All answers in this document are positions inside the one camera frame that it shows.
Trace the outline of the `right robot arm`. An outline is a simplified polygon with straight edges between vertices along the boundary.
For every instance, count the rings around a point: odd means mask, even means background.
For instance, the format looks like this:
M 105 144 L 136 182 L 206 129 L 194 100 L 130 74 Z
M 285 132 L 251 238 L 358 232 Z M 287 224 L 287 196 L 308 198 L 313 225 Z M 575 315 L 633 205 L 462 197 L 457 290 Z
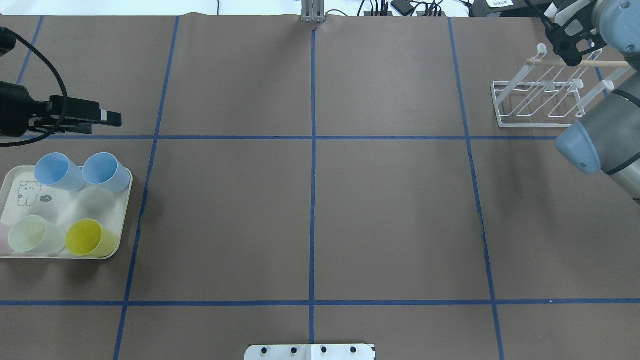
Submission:
M 602 172 L 634 203 L 640 180 L 640 5 L 637 0 L 554 0 L 554 14 L 540 13 L 553 52 L 576 67 L 591 50 L 578 43 L 592 41 L 595 50 L 617 50 L 634 70 L 585 116 L 555 141 L 563 157 L 585 174 Z

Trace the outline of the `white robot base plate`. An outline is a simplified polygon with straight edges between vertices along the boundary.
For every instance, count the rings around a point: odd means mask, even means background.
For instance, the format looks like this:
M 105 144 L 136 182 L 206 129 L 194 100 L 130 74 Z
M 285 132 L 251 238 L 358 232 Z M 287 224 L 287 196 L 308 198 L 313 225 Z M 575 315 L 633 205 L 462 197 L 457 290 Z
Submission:
M 256 344 L 247 347 L 245 360 L 375 360 L 374 344 Z

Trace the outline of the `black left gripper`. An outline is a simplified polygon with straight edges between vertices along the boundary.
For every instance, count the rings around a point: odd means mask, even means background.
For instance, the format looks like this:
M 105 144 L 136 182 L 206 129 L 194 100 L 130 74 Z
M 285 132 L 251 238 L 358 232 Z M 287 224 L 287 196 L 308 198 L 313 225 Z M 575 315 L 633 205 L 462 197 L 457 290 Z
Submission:
M 3 137 L 18 138 L 32 130 L 48 132 L 51 125 L 37 125 L 35 119 L 57 121 L 62 116 L 64 119 L 54 133 L 92 135 L 93 125 L 122 126 L 119 112 L 102 109 L 96 101 L 61 95 L 51 95 L 49 101 L 37 101 L 25 87 L 0 82 L 0 134 Z

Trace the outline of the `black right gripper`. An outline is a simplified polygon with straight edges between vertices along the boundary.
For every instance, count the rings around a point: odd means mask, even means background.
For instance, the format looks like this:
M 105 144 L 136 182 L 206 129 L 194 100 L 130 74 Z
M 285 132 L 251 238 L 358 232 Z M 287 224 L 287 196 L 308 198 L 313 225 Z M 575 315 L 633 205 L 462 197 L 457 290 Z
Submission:
M 578 66 L 585 55 L 607 46 L 595 25 L 597 5 L 597 0 L 553 0 L 542 12 L 545 36 L 554 54 L 569 67 Z

